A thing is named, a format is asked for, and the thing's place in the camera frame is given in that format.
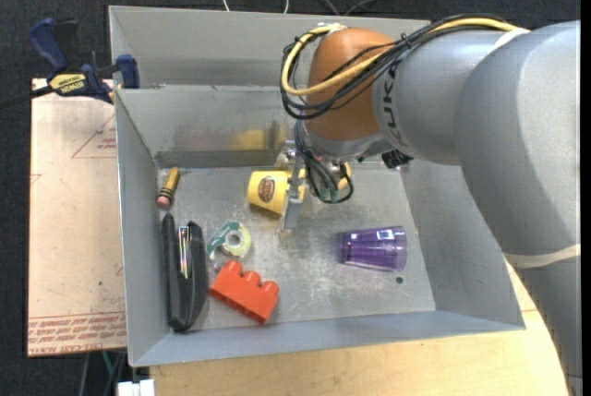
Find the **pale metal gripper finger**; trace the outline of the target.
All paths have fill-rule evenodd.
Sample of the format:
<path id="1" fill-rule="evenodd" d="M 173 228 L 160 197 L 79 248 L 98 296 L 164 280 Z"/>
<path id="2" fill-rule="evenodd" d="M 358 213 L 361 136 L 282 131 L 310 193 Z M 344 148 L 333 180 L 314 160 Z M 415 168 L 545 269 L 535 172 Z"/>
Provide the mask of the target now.
<path id="1" fill-rule="evenodd" d="M 301 196 L 302 181 L 299 177 L 289 182 L 289 187 L 285 193 L 283 201 L 283 211 L 281 219 L 281 230 L 292 230 L 297 226 L 300 211 L 303 207 L 304 199 Z"/>

